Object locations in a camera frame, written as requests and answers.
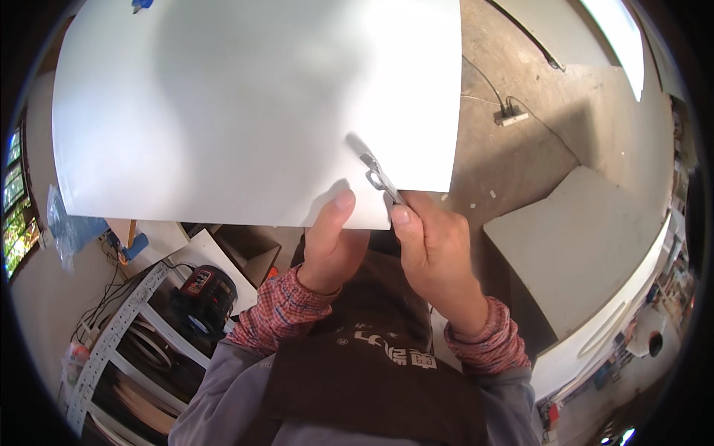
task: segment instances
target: gray jacket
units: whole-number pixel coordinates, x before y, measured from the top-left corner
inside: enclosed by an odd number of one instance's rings
[[[230,340],[218,343],[206,376],[169,434],[170,445],[235,445],[258,412],[275,355],[264,356]],[[492,446],[539,445],[531,427],[534,404],[531,369],[513,368],[473,377],[483,391],[488,443]],[[285,422],[273,441],[283,445],[428,445],[376,437],[324,426]]]

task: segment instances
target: metal shelf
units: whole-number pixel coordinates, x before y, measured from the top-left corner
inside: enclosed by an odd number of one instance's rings
[[[136,381],[141,387],[147,389],[152,395],[170,405],[179,412],[186,410],[188,405],[173,396],[168,390],[165,390],[160,385],[156,384],[154,381],[149,379],[145,374],[143,374],[139,369],[134,367],[126,358],[120,355],[118,352],[114,352],[109,360],[125,375],[129,376],[132,380]]]
[[[165,263],[157,263],[146,277],[134,288],[129,297],[121,304],[112,319],[99,335],[84,368],[79,374],[69,398],[66,421],[68,426],[81,437],[84,428],[84,418],[90,408],[94,389],[101,378],[109,358],[115,353],[121,337],[134,321],[139,309],[146,306],[164,278],[169,274]]]
[[[134,433],[132,430],[122,425],[119,421],[115,420],[110,414],[104,412],[97,405],[91,404],[87,411],[94,419],[94,422],[100,422],[101,424],[105,425],[109,429],[113,430],[120,437],[131,442],[132,445],[155,446],[152,442],[145,440],[144,438]]]
[[[164,318],[162,318],[161,315],[159,315],[156,310],[151,307],[151,305],[149,305],[148,302],[141,306],[140,312],[144,319],[154,326],[156,332],[161,335],[161,337],[163,337],[171,347],[176,349],[176,351],[182,355],[188,356],[192,360],[196,361],[201,367],[208,368],[208,364],[211,360],[198,351],[198,349],[195,348],[179,332],[174,330],[174,328],[171,327],[169,323],[166,322]]]

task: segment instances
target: person's left hand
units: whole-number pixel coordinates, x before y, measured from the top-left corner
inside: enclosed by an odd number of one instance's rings
[[[355,208],[355,194],[341,191],[322,207],[305,234],[305,263],[298,281],[318,294],[331,294],[349,280],[367,252],[369,231],[342,229]]]

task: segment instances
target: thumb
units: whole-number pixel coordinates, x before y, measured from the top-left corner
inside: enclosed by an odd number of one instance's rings
[[[424,247],[424,227],[421,219],[406,206],[392,206],[394,233],[401,242],[402,264],[423,265],[426,262]]]
[[[337,246],[337,240],[345,222],[355,209],[355,194],[349,189],[341,191],[322,207],[308,233],[311,242],[321,249],[331,251]]]

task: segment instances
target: plastic bag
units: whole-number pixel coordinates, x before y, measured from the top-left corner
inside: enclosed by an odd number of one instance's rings
[[[62,388],[64,389],[65,403],[69,403],[74,386],[77,384],[79,374],[89,359],[89,349],[77,341],[72,341],[62,357]]]
[[[54,237],[62,269],[68,273],[74,272],[72,257],[109,229],[103,218],[68,216],[62,195],[52,184],[47,193],[47,226]]]

